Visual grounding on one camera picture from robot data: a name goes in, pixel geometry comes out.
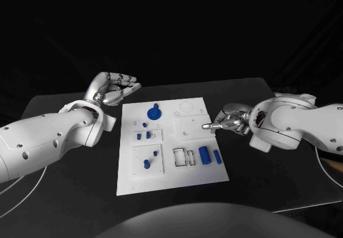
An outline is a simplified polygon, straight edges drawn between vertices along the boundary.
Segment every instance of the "blue knob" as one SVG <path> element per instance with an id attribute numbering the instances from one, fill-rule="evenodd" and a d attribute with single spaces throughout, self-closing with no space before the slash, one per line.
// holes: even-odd
<path id="1" fill-rule="evenodd" d="M 157 103 L 154 103 L 154 107 L 148 109 L 148 119 L 157 120 L 161 117 L 161 110 L 158 109 Z"/>
<path id="2" fill-rule="evenodd" d="M 144 168 L 148 169 L 150 168 L 150 163 L 148 160 L 144 160 Z"/>

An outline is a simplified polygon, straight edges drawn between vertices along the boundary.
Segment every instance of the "white cable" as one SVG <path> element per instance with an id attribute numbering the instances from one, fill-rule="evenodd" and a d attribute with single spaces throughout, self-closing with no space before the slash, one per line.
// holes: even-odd
<path id="1" fill-rule="evenodd" d="M 321 165 L 317 147 L 314 147 L 314 149 L 315 149 L 315 154 L 317 154 L 317 159 L 318 159 L 320 167 L 321 167 L 324 173 L 327 174 L 327 171 L 326 171 L 326 169 L 324 169 L 324 167 L 323 167 L 323 165 Z M 328 178 L 331 179 L 331 181 L 343 188 L 343 186 L 336 182 L 336 180 L 331 178 L 331 176 L 330 176 L 328 174 L 327 174 L 327 177 L 328 177 Z"/>
<path id="2" fill-rule="evenodd" d="M 16 185 L 16 183 L 23 179 L 24 176 L 19 178 L 19 180 L 0 192 L 0 195 Z"/>
<path id="3" fill-rule="evenodd" d="M 39 185 L 39 183 L 40 183 L 40 180 L 42 180 L 42 178 L 43 178 L 45 171 L 43 171 L 43 173 L 42 173 L 40 179 L 39 179 L 39 181 L 37 181 L 37 183 L 36 183 L 36 185 L 34 185 L 32 191 L 29 192 L 29 194 L 26 195 L 26 197 L 23 198 L 23 200 L 14 205 L 14 207 L 0 216 L 0 218 L 4 217 L 4 216 L 16 209 L 16 207 L 21 204 L 21 202 L 26 200 L 26 198 L 29 197 L 29 195 L 30 195 L 32 192 L 34 191 L 34 189 L 36 189 L 36 187 L 37 187 L 37 185 Z"/>

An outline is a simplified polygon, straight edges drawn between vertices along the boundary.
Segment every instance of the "black table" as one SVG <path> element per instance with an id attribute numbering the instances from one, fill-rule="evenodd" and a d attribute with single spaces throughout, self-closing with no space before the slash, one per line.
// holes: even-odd
<path id="1" fill-rule="evenodd" d="M 23 118 L 55 113 L 83 93 L 36 96 Z M 274 97 L 261 78 L 143 87 L 122 103 L 203 97 L 215 119 L 229 102 L 255 105 Z M 318 166 L 314 151 L 301 142 L 292 151 L 249 146 L 252 135 L 219 130 L 216 139 L 230 181 L 117 196 L 121 105 L 102 107 L 118 121 L 94 148 L 72 149 L 46 170 L 23 204 L 0 219 L 1 237 L 94 237 L 121 221 L 158 208 L 193 202 L 228 202 L 268 211 L 295 209 L 343 200 L 340 188 Z M 0 196 L 0 214 L 32 190 L 42 170 Z M 0 184 L 0 191 L 11 184 Z"/>

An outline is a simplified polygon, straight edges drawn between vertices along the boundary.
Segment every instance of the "white board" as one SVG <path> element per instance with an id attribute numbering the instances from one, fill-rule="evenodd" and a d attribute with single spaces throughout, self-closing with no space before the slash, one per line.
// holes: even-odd
<path id="1" fill-rule="evenodd" d="M 161 117 L 150 120 L 147 111 L 154 103 Z M 219 153 L 220 150 L 215 134 L 202 129 L 205 123 L 210 123 L 210 118 L 202 98 L 122 105 L 117 195 L 229 180 L 225 164 L 216 163 L 213 150 Z M 200 160 L 202 146 L 209 150 L 212 163 L 207 165 Z M 184 166 L 176 166 L 174 149 L 183 149 Z M 154 150 L 158 150 L 157 156 L 151 154 Z M 144 168 L 145 159 L 151 161 L 148 169 Z"/>

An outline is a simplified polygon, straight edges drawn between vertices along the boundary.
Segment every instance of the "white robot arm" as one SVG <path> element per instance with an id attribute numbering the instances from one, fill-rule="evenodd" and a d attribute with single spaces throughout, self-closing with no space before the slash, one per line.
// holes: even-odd
<path id="1" fill-rule="evenodd" d="M 323 151 L 343 154 L 343 105 L 317 108 L 301 98 L 282 96 L 262 101 L 254 108 L 226 104 L 215 122 L 203 129 L 222 128 L 241 135 L 252 131 L 251 146 L 269 152 L 298 147 L 304 138 Z"/>
<path id="2" fill-rule="evenodd" d="M 101 104 L 118 105 L 140 89 L 135 81 L 128 75 L 101 72 L 83 100 L 65 105 L 59 113 L 23 119 L 0 128 L 0 183 L 46 167 L 72 148 L 98 143 L 102 131 L 111 131 L 115 123 Z"/>

